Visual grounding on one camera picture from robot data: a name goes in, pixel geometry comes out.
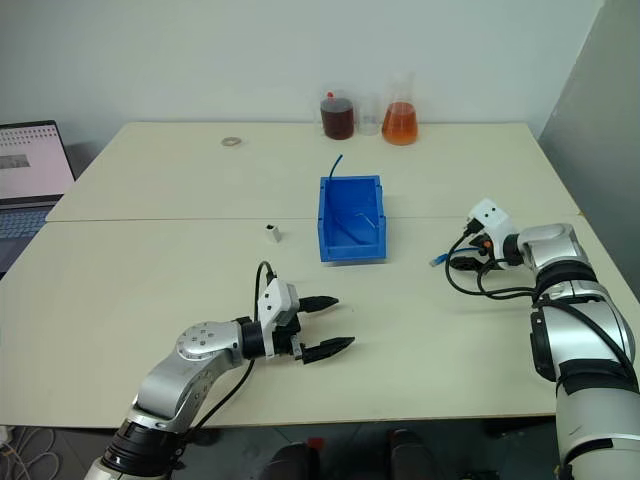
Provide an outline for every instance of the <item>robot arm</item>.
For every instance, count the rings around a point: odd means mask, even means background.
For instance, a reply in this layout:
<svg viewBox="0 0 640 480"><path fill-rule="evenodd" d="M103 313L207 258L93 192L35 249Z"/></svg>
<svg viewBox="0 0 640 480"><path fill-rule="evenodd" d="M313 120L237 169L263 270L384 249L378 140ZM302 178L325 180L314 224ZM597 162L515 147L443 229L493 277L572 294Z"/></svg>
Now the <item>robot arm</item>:
<svg viewBox="0 0 640 480"><path fill-rule="evenodd" d="M332 297L298 299L296 289L268 275L258 299L259 322L248 317L203 322L185 330L173 351L143 380L129 414L87 480L165 480L189 440L189 428L213 383L244 360L294 355L303 363L327 358L353 337L339 337L307 348L298 339L299 312L323 310Z"/></svg>
<svg viewBox="0 0 640 480"><path fill-rule="evenodd" d="M535 275L531 348L536 371L556 382L561 479L636 478L640 472L640 395L629 325L568 224L518 233L490 200L470 214L504 268Z"/></svg>

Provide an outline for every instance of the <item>laptop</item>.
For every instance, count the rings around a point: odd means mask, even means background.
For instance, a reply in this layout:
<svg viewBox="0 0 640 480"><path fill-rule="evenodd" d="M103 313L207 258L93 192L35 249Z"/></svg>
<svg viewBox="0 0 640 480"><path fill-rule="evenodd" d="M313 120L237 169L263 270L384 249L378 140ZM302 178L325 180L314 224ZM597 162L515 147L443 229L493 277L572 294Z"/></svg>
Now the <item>laptop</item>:
<svg viewBox="0 0 640 480"><path fill-rule="evenodd" d="M56 122L0 125L0 278L74 181Z"/></svg>

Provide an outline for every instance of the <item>laptop screen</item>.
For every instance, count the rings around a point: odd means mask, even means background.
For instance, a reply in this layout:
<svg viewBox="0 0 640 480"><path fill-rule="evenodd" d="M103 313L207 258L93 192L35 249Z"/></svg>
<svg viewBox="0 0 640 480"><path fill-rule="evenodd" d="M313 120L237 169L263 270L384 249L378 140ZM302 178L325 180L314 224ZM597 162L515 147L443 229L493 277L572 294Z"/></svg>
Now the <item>laptop screen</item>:
<svg viewBox="0 0 640 480"><path fill-rule="evenodd" d="M0 204L60 196L73 181L55 122L0 125Z"/></svg>

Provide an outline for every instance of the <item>clear glass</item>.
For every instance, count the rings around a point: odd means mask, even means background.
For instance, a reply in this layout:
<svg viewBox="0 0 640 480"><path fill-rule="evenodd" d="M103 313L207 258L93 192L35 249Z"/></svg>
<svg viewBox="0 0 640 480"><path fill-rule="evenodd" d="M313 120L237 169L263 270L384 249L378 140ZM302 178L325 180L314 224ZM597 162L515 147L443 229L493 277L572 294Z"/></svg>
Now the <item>clear glass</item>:
<svg viewBox="0 0 640 480"><path fill-rule="evenodd" d="M357 106L358 133L377 135L380 131L380 100L377 95L363 95Z"/></svg>

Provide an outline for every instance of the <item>laptop keyboard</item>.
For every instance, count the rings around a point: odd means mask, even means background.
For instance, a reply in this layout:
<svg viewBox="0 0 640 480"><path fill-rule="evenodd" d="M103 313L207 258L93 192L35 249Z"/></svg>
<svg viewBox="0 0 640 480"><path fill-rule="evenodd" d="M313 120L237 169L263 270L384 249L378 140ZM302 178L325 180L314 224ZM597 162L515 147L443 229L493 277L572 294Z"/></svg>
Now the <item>laptop keyboard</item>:
<svg viewBox="0 0 640 480"><path fill-rule="evenodd" d="M48 210L0 211L0 240L33 237L44 225Z"/></svg>

